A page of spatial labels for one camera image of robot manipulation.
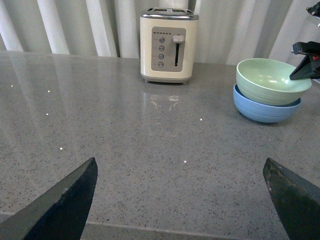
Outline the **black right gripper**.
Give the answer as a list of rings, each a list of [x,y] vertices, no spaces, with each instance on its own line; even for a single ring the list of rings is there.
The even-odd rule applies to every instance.
[[[291,80],[320,78],[320,43],[315,41],[296,42],[292,45],[294,55],[303,56],[302,62],[290,74]]]

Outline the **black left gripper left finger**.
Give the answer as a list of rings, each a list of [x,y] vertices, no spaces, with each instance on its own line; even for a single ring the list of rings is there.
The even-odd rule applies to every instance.
[[[0,224],[2,240],[79,240],[91,209],[98,166],[91,157]]]

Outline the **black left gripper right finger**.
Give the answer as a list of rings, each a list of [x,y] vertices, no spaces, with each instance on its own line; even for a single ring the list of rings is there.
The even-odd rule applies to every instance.
[[[263,177],[277,215],[291,240],[320,238],[320,188],[268,158]]]

